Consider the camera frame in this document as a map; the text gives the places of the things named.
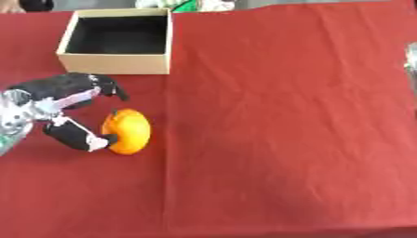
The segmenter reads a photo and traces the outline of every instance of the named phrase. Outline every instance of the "robotic hand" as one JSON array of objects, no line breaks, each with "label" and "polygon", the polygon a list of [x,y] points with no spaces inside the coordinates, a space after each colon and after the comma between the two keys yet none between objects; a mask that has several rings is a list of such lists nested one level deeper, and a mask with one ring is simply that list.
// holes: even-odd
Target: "robotic hand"
[{"label": "robotic hand", "polygon": [[128,95],[105,75],[68,73],[11,86],[0,94],[0,156],[29,134],[34,122],[47,122],[46,135],[77,150],[94,152],[117,142],[116,135],[96,136],[64,115],[99,96]]}]

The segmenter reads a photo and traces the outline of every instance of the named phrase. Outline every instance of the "cardboard box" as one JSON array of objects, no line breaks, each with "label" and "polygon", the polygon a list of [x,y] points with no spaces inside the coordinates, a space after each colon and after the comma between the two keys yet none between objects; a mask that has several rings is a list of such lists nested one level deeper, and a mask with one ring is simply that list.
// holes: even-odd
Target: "cardboard box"
[{"label": "cardboard box", "polygon": [[167,8],[79,10],[57,55],[68,72],[169,74],[171,48]]}]

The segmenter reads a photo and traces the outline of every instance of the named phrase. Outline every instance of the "orange fruit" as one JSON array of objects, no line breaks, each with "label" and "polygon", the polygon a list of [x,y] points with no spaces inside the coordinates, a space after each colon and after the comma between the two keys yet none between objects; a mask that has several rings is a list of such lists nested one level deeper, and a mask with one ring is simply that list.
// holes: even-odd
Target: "orange fruit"
[{"label": "orange fruit", "polygon": [[107,116],[101,133],[117,135],[117,143],[109,148],[111,151],[131,155],[146,146],[151,137],[151,126],[140,112],[124,109]]}]

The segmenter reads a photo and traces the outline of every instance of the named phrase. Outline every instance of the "black box lining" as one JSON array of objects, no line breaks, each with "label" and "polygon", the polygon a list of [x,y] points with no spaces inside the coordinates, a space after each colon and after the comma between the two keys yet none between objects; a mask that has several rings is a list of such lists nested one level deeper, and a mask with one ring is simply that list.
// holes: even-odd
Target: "black box lining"
[{"label": "black box lining", "polygon": [[80,18],[68,43],[72,54],[165,54],[168,16]]}]

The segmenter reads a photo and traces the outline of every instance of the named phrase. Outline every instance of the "table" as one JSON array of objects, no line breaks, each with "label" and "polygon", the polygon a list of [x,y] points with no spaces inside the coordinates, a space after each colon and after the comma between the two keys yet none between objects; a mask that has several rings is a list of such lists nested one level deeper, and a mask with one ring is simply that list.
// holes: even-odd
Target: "table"
[{"label": "table", "polygon": [[[69,17],[0,16],[1,87],[64,72]],[[131,102],[71,112],[98,130],[140,110],[149,146],[83,153],[37,128],[0,159],[0,235],[414,235],[414,20],[410,1],[176,15],[171,75],[116,76]]]}]

